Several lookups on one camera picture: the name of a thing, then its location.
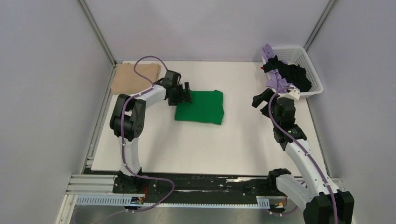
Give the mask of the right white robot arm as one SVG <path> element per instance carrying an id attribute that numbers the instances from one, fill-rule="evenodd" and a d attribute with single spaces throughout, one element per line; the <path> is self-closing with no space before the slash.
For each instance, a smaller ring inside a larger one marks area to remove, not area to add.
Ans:
<path id="1" fill-rule="evenodd" d="M 267 88 L 253 97 L 252 106 L 267 104 L 260 110 L 273 124 L 274 139 L 292 159 L 305 184 L 300 184 L 286 169 L 269 172 L 267 190 L 284 193 L 303 212 L 307 224 L 350 224 L 354 198 L 342 191 L 321 168 L 312 153 L 307 136 L 296 124 L 295 101 L 300 92 L 294 86 L 273 91 Z"/>

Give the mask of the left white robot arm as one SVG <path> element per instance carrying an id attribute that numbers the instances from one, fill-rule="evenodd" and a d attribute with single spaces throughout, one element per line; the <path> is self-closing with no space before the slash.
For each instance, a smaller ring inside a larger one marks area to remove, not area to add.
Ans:
<path id="1" fill-rule="evenodd" d="M 115 190 L 137 193 L 143 187 L 144 177 L 138 154 L 138 140 L 144 129 L 146 110 L 163 100 L 169 106 L 192 103 L 189 82 L 180 83 L 181 74 L 167 70 L 165 76 L 150 87 L 134 95 L 117 97 L 110 119 L 110 128 L 118 139 L 121 167 L 114 181 Z"/>

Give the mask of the green t-shirt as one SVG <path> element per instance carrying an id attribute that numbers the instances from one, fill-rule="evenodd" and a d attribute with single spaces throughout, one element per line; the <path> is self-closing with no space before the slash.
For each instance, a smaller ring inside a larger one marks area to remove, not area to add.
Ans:
<path id="1" fill-rule="evenodd" d="M 225 112 L 224 94 L 221 91 L 191 91 L 191 103 L 177 105 L 174 119 L 221 125 Z"/>

